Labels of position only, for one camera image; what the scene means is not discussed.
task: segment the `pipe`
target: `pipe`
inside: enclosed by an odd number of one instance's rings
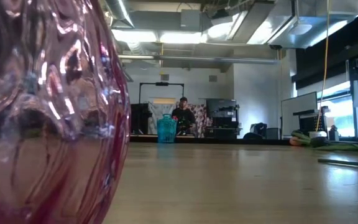
[[[120,59],[132,60],[184,60],[199,62],[227,62],[227,63],[259,63],[276,64],[276,59],[235,58],[235,57],[200,57],[200,56],[173,56],[173,55],[118,55]]]
[[[110,8],[113,18],[134,28],[134,25],[129,18],[129,14],[127,9],[125,8],[123,0],[106,0],[106,3]]]

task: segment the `hanging cable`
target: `hanging cable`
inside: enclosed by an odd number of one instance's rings
[[[326,87],[326,79],[327,79],[327,66],[328,66],[328,37],[329,37],[329,12],[331,10],[331,1],[327,0],[327,37],[326,37],[326,52],[325,52],[325,59],[324,59],[324,78],[323,78],[323,88],[321,90],[321,98],[320,98],[320,108],[319,108],[319,113],[318,113],[318,119],[317,119],[317,124],[316,124],[316,131],[318,131],[318,127],[319,127],[319,123],[320,123],[320,119],[321,119],[321,111],[322,111],[322,106],[321,104],[323,103],[323,96],[324,96],[324,89]]]

